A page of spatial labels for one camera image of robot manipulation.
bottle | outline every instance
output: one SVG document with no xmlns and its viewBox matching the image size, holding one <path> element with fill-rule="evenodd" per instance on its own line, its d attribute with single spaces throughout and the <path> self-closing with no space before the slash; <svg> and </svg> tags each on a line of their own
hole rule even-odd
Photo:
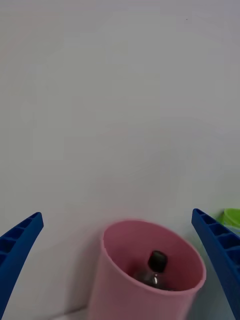
<svg viewBox="0 0 240 320">
<path fill-rule="evenodd" d="M 133 277 L 143 284 L 162 290 L 167 290 L 164 280 L 164 270 L 168 263 L 168 257 L 161 251 L 152 251 L 147 262 L 147 267 L 138 270 Z"/>
</svg>

white background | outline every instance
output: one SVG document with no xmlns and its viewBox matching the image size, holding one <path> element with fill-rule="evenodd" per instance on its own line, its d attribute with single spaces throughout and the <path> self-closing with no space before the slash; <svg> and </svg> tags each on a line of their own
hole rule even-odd
<svg viewBox="0 0 240 320">
<path fill-rule="evenodd" d="M 0 232 L 45 227 L 4 320 L 88 302 L 102 227 L 124 217 L 198 246 L 192 209 L 240 206 L 237 0 L 1 0 Z M 191 319 L 232 319 L 218 279 Z"/>
</svg>

green plastic container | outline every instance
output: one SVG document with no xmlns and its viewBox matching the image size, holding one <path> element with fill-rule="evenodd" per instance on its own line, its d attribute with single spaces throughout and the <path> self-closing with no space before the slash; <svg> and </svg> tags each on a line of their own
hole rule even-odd
<svg viewBox="0 0 240 320">
<path fill-rule="evenodd" d="M 240 209 L 224 209 L 222 224 L 240 229 Z"/>
</svg>

pink plastic cup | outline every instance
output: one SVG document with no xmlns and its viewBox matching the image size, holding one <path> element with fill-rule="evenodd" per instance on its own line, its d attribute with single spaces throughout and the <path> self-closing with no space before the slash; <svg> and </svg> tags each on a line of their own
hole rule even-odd
<svg viewBox="0 0 240 320">
<path fill-rule="evenodd" d="M 167 254 L 164 271 L 170 288 L 147 286 L 131 277 L 146 266 L 152 250 Z M 142 220 L 110 225 L 101 252 L 88 308 L 88 320 L 184 320 L 206 268 L 198 252 L 169 229 Z"/>
</svg>

bottle cap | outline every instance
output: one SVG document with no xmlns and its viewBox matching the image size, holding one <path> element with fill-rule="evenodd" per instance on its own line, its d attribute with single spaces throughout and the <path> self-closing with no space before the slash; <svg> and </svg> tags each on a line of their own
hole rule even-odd
<svg viewBox="0 0 240 320">
<path fill-rule="evenodd" d="M 153 272 L 162 273 L 164 272 L 168 263 L 168 257 L 161 251 L 152 251 L 148 260 L 148 266 Z"/>
</svg>

